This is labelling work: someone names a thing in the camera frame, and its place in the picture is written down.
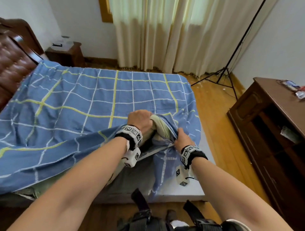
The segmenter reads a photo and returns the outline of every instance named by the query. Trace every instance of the nightstand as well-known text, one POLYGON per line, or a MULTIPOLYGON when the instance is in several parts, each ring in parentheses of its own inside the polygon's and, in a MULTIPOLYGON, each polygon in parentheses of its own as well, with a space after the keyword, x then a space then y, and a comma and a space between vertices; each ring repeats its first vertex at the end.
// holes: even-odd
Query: nightstand
POLYGON ((49 47, 45 54, 50 61, 58 62, 62 66, 86 67, 80 42, 74 42, 74 45, 66 52, 55 51, 49 47))

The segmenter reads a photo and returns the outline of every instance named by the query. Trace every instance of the curtain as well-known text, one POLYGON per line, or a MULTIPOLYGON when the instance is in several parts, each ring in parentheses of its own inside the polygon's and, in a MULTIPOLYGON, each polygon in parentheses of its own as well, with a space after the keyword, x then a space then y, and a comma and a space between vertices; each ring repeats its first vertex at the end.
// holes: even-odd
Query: curtain
MULTIPOLYGON (((239 53, 277 0, 267 0, 239 53)), ((262 0, 110 0, 120 67, 201 76, 221 69, 262 0)))

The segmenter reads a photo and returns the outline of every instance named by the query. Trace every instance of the fist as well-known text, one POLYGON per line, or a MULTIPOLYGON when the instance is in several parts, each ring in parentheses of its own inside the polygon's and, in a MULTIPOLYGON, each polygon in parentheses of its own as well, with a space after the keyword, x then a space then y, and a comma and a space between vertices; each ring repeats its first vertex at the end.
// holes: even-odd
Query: fist
POLYGON ((153 121, 150 119, 151 112, 147 110, 137 110, 128 115, 127 124, 136 126, 142 134, 147 132, 153 126, 153 121))
POLYGON ((188 145, 195 145, 194 141, 184 133, 183 128, 178 128, 178 139, 174 142, 176 150, 181 154, 181 150, 188 145))

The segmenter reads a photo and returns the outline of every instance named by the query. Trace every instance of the light stand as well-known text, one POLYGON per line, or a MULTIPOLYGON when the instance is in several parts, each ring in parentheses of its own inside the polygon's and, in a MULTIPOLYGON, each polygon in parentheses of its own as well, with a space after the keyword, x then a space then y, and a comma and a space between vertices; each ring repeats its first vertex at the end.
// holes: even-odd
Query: light stand
MULTIPOLYGON (((240 45, 243 43, 243 40, 245 39, 245 37, 246 37, 248 31, 250 30, 250 28, 251 28, 251 26, 252 26, 254 20, 256 19, 256 17, 257 17, 257 15, 258 15, 258 13, 260 12, 261 8, 263 7, 265 1, 266 1, 266 0, 263 0, 262 4, 261 4, 260 7, 258 8, 256 14, 254 15, 254 17, 253 17, 253 19, 252 19, 250 25, 248 26, 246 32, 244 33, 242 39, 239 41, 237 47, 235 48, 235 51, 233 52, 233 54, 232 54, 231 58, 229 59, 227 65, 226 65, 225 67, 223 67, 222 69, 216 71, 216 72, 210 73, 208 76, 206 76, 206 77, 204 77, 204 78, 202 79, 202 80, 207 80, 207 81, 210 81, 210 82, 212 82, 212 83, 215 83, 215 84, 218 84, 218 85, 221 85, 221 86, 224 86, 224 87, 233 88, 233 91, 234 91, 234 95, 235 95, 236 100, 237 100, 237 95, 236 95, 236 91, 235 91, 235 88, 234 88, 232 79, 231 79, 231 77, 230 77, 230 71, 229 71, 229 69, 228 69, 228 66, 230 65, 230 62, 232 61, 233 57, 235 56, 235 54, 236 54, 237 50, 239 49, 240 45), (227 73, 228 73, 228 78, 229 78, 229 80, 230 80, 232 86, 228 86, 228 85, 224 85, 224 84, 220 84, 220 83, 219 83, 220 79, 223 77, 223 75, 224 75, 224 73, 225 73, 226 71, 227 71, 227 73), (221 75, 218 77, 218 80, 217 80, 216 82, 214 82, 214 81, 208 79, 208 78, 211 77, 212 75, 218 75, 220 72, 221 72, 221 75)), ((197 81, 196 83, 192 84, 191 86, 194 86, 195 84, 201 82, 202 80, 197 81)))

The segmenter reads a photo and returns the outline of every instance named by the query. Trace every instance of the plaid pattern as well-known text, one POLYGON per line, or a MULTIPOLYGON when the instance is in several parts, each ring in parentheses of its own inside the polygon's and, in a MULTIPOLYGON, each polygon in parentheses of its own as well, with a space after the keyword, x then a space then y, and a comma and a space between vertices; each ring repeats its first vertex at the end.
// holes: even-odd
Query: plaid pattern
MULTIPOLYGON (((139 109, 159 114, 173 137, 179 125, 199 143, 195 97, 184 77, 40 63, 0 114, 0 194, 72 167, 111 139, 128 114, 139 109)), ((175 172, 175 164, 166 164, 179 159, 171 152, 170 157, 166 151, 156 155, 160 184, 155 189, 175 172)))

